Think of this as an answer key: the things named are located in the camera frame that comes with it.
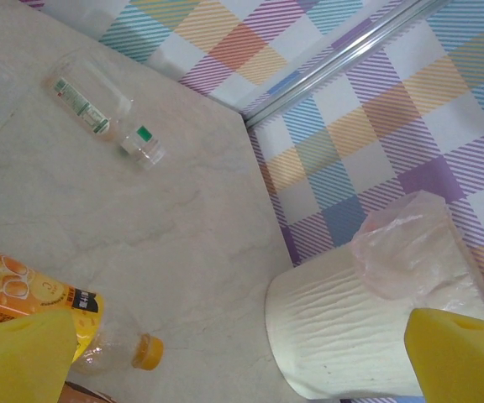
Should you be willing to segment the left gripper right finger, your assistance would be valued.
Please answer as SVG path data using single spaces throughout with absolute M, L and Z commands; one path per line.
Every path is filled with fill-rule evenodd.
M 483 320 L 415 309 L 405 348 L 427 402 L 484 402 Z

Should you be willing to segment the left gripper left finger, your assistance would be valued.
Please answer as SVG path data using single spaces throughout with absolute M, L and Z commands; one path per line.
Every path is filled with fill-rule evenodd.
M 76 347 L 67 311 L 0 323 L 0 402 L 57 402 Z

